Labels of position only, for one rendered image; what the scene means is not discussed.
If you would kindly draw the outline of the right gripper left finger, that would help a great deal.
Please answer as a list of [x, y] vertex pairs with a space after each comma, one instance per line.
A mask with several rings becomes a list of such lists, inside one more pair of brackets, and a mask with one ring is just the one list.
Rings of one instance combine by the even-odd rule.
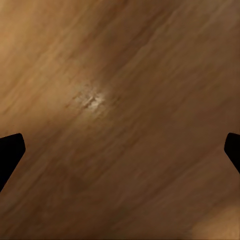
[[0, 192], [26, 151], [21, 133], [0, 139]]

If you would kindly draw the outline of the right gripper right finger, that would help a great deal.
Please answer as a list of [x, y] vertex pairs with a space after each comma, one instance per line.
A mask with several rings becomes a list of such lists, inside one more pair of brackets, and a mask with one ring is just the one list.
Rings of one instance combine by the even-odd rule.
[[225, 141], [224, 151], [240, 173], [240, 135], [229, 133]]

